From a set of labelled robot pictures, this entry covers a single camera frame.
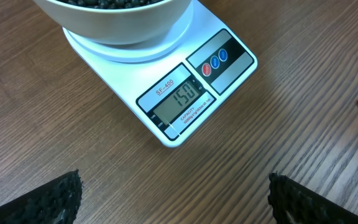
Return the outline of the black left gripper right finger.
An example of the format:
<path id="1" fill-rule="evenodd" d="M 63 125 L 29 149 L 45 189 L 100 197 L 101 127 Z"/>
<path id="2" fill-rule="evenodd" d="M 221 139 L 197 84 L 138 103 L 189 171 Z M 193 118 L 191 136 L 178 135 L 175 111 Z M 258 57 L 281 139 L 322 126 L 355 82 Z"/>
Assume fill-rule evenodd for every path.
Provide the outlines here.
<path id="1" fill-rule="evenodd" d="M 285 175 L 271 173 L 268 204 L 280 224 L 358 224 L 358 215 Z"/>

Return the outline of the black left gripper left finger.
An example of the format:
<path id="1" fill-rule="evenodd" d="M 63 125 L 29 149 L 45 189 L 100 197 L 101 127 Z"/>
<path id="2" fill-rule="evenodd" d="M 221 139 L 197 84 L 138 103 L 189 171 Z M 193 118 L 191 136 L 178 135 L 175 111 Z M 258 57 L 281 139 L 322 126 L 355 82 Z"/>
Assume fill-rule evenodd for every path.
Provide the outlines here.
<path id="1" fill-rule="evenodd" d="M 74 223 L 83 185 L 74 170 L 0 206 L 0 224 Z"/>

